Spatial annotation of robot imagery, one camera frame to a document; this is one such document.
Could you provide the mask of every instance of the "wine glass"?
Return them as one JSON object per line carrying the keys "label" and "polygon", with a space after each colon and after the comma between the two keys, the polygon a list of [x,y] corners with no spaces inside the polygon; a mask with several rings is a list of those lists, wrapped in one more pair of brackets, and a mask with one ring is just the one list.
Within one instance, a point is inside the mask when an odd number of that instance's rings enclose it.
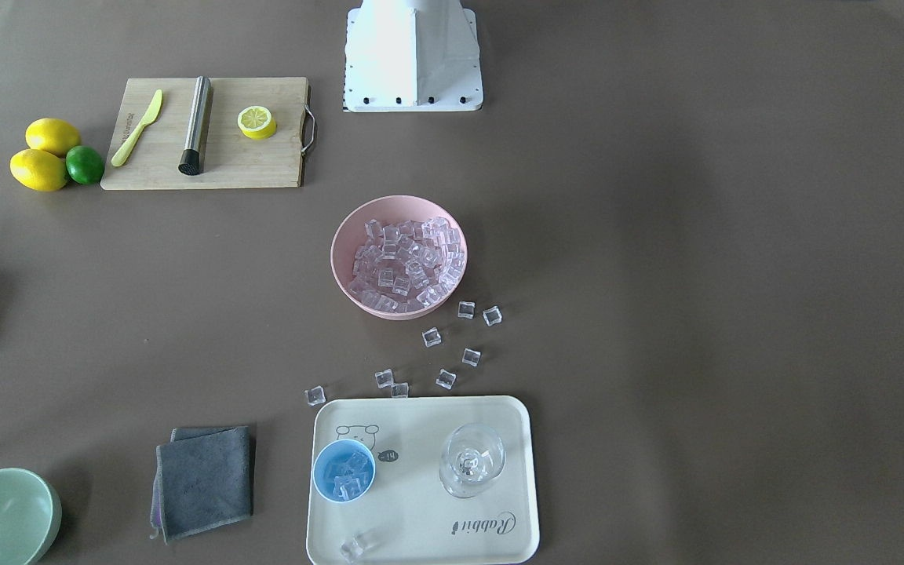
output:
{"label": "wine glass", "polygon": [[438,477],[456,498],[472,498],[493,485],[505,468],[505,443],[481,423],[460,426],[445,440]]}

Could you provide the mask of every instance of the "lime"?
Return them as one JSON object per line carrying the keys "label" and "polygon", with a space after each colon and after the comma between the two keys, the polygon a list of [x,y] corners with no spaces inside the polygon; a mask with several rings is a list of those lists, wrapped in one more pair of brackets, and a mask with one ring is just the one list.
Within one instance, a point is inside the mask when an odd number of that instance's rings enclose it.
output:
{"label": "lime", "polygon": [[65,154],[68,176],[80,184],[95,184],[104,178],[104,158],[96,149],[76,144]]}
{"label": "lime", "polygon": [[252,140],[262,140],[274,135],[277,122],[270,111],[262,106],[251,106],[239,112],[236,124],[244,136]]}
{"label": "lime", "polygon": [[47,151],[24,149],[9,160],[9,171],[23,186],[50,192],[68,182],[65,161]]}
{"label": "lime", "polygon": [[82,138],[78,129],[64,119],[40,118],[26,128],[26,144],[30,149],[42,149],[57,157],[64,157],[79,143]]}

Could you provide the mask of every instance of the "towel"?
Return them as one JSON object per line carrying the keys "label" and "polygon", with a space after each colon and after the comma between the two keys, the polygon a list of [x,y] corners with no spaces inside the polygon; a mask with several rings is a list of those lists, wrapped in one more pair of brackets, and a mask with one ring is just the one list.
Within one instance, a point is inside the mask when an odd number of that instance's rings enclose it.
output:
{"label": "towel", "polygon": [[169,543],[253,515],[249,429],[177,428],[155,448],[151,525]]}

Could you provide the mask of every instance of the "light green bowl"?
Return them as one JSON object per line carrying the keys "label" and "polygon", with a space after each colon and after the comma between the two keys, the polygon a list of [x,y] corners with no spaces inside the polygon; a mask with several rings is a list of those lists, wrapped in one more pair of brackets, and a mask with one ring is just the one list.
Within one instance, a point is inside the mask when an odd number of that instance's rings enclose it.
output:
{"label": "light green bowl", "polygon": [[0,565],[41,558],[61,523],[58,494],[34,472],[0,468]]}

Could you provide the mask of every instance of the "pile of ice cubes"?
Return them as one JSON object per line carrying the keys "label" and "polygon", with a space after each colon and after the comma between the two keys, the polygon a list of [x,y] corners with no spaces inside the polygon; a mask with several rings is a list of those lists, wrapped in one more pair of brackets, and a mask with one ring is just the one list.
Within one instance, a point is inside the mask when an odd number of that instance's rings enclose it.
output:
{"label": "pile of ice cubes", "polygon": [[326,468],[326,476],[334,480],[334,497],[342,501],[352,501],[362,496],[369,487],[372,475],[366,471],[369,457],[361,451],[355,451],[351,457],[337,458]]}
{"label": "pile of ice cubes", "polygon": [[380,312],[415,312],[440,303],[466,269],[459,230],[440,216],[381,225],[366,222],[348,290]]}

